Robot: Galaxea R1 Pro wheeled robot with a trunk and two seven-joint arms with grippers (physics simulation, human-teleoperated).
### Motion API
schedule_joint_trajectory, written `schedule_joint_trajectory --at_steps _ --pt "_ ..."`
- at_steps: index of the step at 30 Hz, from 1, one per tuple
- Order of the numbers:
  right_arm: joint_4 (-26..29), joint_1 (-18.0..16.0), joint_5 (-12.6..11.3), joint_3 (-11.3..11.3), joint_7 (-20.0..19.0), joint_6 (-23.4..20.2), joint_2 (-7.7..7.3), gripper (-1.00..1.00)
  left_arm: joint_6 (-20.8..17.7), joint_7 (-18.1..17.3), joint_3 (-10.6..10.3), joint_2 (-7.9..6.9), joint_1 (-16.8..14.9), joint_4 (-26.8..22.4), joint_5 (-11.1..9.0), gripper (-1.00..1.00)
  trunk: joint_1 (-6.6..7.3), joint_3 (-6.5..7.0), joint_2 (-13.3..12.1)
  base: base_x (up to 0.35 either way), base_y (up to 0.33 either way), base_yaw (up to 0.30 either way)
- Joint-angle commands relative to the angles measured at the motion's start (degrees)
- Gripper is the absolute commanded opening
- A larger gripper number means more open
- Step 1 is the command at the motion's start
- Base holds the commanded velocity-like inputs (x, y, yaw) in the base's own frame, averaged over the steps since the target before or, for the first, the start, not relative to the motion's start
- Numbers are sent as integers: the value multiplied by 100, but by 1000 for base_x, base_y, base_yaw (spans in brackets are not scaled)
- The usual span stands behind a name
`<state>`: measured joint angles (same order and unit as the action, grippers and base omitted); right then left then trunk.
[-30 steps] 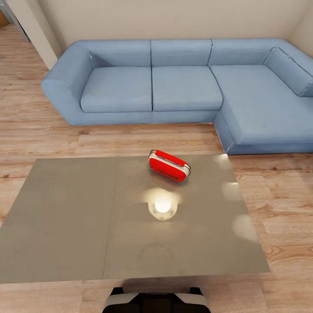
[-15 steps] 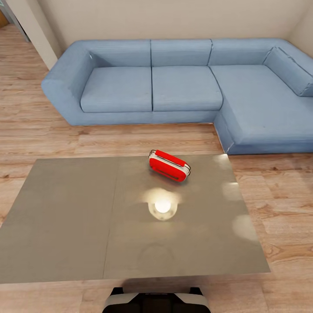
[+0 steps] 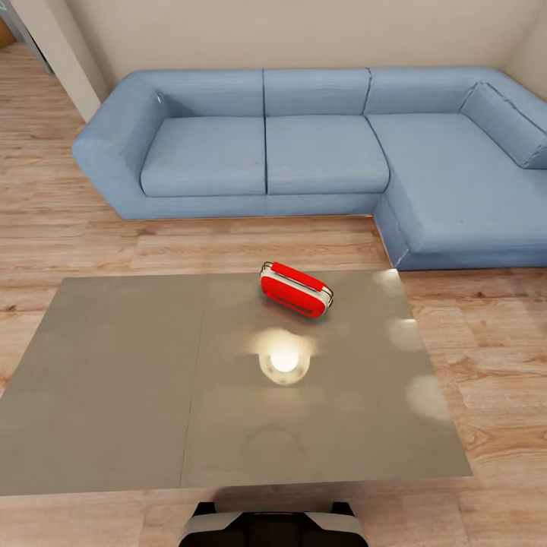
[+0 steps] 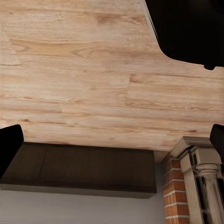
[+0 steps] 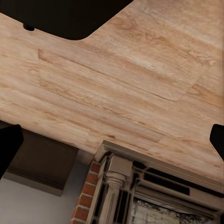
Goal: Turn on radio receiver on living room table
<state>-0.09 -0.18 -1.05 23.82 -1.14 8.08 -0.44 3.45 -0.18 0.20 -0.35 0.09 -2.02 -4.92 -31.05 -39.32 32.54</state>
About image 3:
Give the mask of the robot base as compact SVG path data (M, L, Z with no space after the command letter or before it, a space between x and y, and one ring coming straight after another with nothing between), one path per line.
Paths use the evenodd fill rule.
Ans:
M368 547L349 503L334 502L333 511L216 514L214 502L200 502L179 547Z

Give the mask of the radio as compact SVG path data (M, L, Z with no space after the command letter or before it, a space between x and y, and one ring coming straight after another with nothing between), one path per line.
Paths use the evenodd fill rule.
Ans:
M278 262L261 270L263 292L275 301L312 318L331 307L334 294L320 280Z

